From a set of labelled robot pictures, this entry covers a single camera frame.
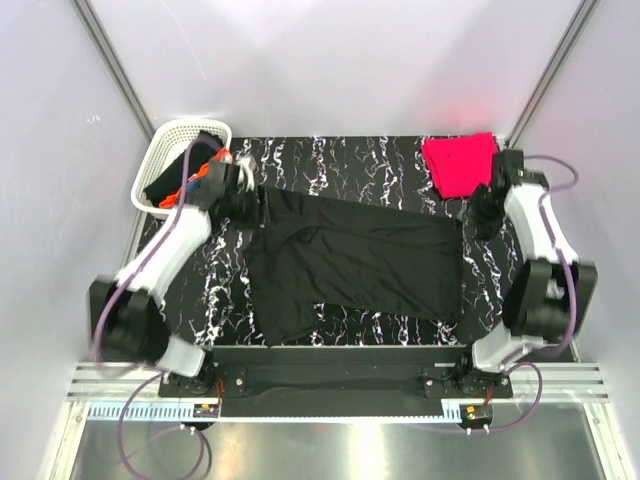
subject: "white enclosure panel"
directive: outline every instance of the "white enclosure panel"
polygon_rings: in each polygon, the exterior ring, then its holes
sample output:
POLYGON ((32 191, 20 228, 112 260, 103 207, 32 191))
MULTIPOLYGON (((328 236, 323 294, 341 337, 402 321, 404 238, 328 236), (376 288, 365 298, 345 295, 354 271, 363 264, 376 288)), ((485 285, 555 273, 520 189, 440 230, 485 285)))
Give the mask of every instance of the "white enclosure panel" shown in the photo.
POLYGON ((513 127, 579 0, 91 0, 156 126, 234 136, 513 127))
POLYGON ((68 0, 0 2, 0 478, 39 479, 147 143, 68 0))
POLYGON ((580 353, 601 365, 638 472, 639 25, 640 2, 601 2, 522 142, 525 151, 563 157, 580 171, 578 186, 553 199, 567 239, 599 272, 580 353))

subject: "black shirt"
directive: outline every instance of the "black shirt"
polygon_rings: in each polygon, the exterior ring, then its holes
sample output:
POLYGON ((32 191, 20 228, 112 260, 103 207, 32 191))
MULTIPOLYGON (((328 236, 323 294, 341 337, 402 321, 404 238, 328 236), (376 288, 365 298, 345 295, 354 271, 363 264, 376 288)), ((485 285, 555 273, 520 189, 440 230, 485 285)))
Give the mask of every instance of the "black shirt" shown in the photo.
POLYGON ((311 333, 314 303, 455 323, 457 220, 264 187, 264 224, 244 256, 268 345, 311 333))

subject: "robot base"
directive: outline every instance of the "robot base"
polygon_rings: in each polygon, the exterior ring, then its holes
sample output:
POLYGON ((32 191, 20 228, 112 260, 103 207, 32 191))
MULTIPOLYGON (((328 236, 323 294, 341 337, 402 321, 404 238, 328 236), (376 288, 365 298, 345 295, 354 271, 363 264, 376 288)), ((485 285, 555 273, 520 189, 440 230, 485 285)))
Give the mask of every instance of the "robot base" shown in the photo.
MULTIPOLYGON (((489 396, 488 387, 466 385, 456 382, 452 376, 452 367, 430 367, 422 369, 422 381, 425 397, 432 400, 447 398, 477 398, 485 400, 489 396)), ((513 398, 513 389, 509 377, 503 376, 500 381, 491 385, 491 398, 513 398)))
POLYGON ((160 398, 217 397, 218 388, 221 397, 240 398, 244 396, 247 371, 242 367, 231 366, 216 369, 215 380, 202 382, 197 378, 187 378, 174 373, 160 383, 160 398))

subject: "black and white marble surface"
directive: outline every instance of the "black and white marble surface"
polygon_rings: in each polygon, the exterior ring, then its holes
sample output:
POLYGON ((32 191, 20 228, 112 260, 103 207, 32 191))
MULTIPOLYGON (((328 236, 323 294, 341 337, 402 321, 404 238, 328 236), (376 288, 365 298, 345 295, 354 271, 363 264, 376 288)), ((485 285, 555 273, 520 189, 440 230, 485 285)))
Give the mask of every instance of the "black and white marble surface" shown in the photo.
MULTIPOLYGON (((464 200, 442 201, 420 146, 425 137, 304 137, 234 139, 234 155, 251 153, 258 180, 279 188, 354 202, 455 216, 464 200)), ((147 218, 142 247, 158 228, 147 218)), ((507 222, 488 243, 464 227, 460 321, 446 324, 337 305, 316 306, 319 328, 294 345, 451 345, 484 336, 501 318, 502 300, 521 264, 507 222)), ((187 262, 165 299, 173 331, 202 346, 264 345, 251 307, 242 250, 250 232, 228 224, 187 262)))

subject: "red cloth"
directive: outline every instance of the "red cloth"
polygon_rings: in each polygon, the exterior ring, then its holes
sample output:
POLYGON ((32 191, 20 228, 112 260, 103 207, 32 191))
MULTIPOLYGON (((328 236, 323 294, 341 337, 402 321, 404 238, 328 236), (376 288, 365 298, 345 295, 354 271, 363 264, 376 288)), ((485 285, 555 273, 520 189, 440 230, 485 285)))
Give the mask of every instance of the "red cloth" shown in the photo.
POLYGON ((489 185, 497 151, 491 133, 429 138, 422 144, 422 154, 442 198, 469 197, 478 185, 489 185))

